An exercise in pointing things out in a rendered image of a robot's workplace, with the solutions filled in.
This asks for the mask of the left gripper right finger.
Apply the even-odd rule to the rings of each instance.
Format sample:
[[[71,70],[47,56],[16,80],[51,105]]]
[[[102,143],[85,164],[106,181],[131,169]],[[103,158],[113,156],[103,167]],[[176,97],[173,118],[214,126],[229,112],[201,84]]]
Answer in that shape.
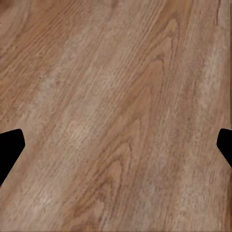
[[[220,129],[217,138],[217,147],[232,167],[232,130]]]

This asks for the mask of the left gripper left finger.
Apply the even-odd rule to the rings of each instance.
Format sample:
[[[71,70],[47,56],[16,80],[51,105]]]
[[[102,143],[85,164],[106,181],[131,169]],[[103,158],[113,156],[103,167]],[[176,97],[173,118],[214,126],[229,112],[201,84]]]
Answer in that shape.
[[[25,148],[21,129],[0,134],[0,186]]]

